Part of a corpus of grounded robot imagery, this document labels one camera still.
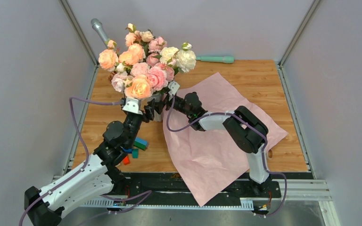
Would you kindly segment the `large peach rose stem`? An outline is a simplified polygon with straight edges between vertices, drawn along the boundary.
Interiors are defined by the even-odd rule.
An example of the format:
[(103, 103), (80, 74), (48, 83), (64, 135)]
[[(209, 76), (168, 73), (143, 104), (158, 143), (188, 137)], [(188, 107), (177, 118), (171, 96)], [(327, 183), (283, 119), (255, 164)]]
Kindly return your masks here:
[(145, 99), (151, 97), (153, 89), (145, 75), (131, 76), (124, 73), (117, 73), (113, 76), (111, 84), (115, 91), (124, 93), (126, 97)]

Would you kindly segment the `white ribbed vase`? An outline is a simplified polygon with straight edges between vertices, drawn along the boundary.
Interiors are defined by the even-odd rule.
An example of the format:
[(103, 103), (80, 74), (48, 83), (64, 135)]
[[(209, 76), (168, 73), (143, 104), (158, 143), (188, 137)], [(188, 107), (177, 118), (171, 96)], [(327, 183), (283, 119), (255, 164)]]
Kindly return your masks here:
[(153, 94), (148, 98), (147, 104), (152, 110), (153, 121), (163, 121), (164, 95)]

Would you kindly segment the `pink rose flower stem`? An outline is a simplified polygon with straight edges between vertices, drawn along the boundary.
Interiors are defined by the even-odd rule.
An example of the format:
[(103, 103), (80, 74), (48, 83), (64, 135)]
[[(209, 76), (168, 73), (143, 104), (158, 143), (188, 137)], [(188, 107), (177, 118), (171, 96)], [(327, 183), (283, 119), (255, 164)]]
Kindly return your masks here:
[(174, 80), (175, 70), (163, 63), (150, 66), (147, 63), (137, 63), (131, 69), (131, 75), (136, 77), (145, 75), (153, 91), (161, 91), (168, 83)]

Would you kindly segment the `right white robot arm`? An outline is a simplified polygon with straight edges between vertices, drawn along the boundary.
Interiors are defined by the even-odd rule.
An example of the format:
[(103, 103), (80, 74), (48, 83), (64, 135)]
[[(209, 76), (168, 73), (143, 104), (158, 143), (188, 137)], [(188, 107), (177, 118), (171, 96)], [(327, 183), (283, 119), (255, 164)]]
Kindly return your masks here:
[(272, 181), (269, 174), (265, 148), (268, 144), (266, 125), (245, 106), (225, 113), (211, 113), (202, 107), (196, 92), (188, 93), (184, 98), (167, 92), (166, 97), (149, 105), (161, 113), (163, 110), (176, 110), (188, 118), (189, 124), (196, 131), (225, 130), (239, 149), (247, 154), (250, 167), (250, 190), (255, 196), (263, 196), (269, 191)]

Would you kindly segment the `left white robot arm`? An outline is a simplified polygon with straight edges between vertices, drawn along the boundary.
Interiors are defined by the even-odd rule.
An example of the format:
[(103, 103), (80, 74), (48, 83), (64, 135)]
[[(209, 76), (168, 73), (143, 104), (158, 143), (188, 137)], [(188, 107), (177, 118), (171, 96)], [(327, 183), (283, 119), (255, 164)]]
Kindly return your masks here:
[(125, 190), (125, 177), (117, 165), (127, 157), (143, 121), (136, 106), (123, 107), (124, 122), (113, 121), (103, 133), (103, 142), (88, 158), (55, 182), (25, 192), (25, 212), (34, 226), (57, 226), (74, 209), (87, 201)]

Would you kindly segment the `white rose flower stem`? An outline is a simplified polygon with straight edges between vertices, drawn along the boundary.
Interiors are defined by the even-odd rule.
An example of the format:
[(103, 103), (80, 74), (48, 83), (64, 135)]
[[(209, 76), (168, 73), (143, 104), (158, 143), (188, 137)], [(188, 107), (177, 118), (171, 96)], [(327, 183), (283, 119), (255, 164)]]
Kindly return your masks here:
[(182, 44), (181, 48), (164, 47), (160, 52), (160, 62), (172, 67), (177, 67), (183, 73), (188, 73), (196, 66), (197, 57), (191, 50), (192, 45), (188, 42)]

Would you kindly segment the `pink wrapping paper sheet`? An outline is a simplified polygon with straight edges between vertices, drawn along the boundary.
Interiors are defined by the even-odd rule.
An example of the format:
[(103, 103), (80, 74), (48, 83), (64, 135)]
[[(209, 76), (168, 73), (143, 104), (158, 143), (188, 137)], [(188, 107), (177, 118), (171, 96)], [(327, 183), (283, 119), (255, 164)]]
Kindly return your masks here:
[[(260, 107), (248, 101), (220, 73), (206, 78), (197, 85), (180, 89), (177, 96), (196, 92), (202, 107), (210, 112), (231, 112), (243, 105), (268, 128), (269, 151), (288, 132), (282, 129)], [(237, 147), (225, 130), (195, 131), (188, 127), (187, 117), (173, 110), (163, 113), (163, 131), (171, 160), (199, 206), (207, 204), (218, 193), (249, 169), (245, 152)]]

